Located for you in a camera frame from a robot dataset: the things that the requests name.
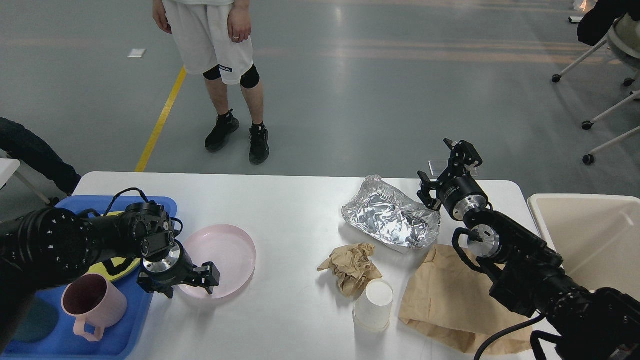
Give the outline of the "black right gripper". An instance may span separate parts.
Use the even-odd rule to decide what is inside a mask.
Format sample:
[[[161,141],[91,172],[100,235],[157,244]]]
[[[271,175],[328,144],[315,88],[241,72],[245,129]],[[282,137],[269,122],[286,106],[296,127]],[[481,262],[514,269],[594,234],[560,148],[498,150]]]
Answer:
[[[448,138],[443,142],[450,150],[443,172],[448,179],[433,180],[425,171],[418,171],[417,196],[427,209],[439,212],[443,205],[453,220],[462,222],[472,211],[489,207],[489,197],[473,179],[473,171],[482,166],[483,158],[471,142]]]

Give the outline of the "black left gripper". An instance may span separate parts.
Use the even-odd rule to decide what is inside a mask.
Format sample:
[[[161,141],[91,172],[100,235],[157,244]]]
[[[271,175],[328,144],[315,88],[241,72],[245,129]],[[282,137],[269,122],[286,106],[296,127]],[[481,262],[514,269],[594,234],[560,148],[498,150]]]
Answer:
[[[174,286],[204,289],[212,296],[220,285],[221,273],[212,261],[196,267],[183,244],[176,241],[167,255],[156,262],[143,259],[137,276],[138,286],[147,294],[158,293],[174,298]]]

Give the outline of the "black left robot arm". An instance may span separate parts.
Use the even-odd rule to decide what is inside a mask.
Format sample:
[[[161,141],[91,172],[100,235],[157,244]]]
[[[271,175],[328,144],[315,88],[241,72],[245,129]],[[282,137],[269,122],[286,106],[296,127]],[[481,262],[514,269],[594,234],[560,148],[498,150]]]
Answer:
[[[1,224],[1,348],[14,339],[35,294],[73,287],[87,280],[90,268],[103,264],[110,273],[126,269],[115,258],[138,259],[138,286],[171,299],[186,285],[212,294],[221,274],[211,262],[194,265],[178,240],[179,222],[166,207],[140,192],[142,202],[121,214],[89,218],[65,208],[34,210]]]

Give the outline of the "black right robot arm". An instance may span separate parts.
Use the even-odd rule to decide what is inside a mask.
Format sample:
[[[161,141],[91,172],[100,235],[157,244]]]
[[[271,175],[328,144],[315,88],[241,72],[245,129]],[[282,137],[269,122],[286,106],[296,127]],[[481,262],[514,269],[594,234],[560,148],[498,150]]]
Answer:
[[[537,360],[546,354],[541,341],[555,344],[563,360],[637,360],[640,357],[640,305],[610,287],[590,291],[562,268],[563,257],[547,242],[509,216],[494,210],[471,169],[482,157],[468,141],[444,139],[450,157],[437,179],[418,172],[418,198],[426,208],[444,208],[464,224],[452,236],[458,257],[492,282],[490,297],[527,321],[492,335],[476,351],[480,359],[503,336],[546,320],[557,333],[532,331]]]

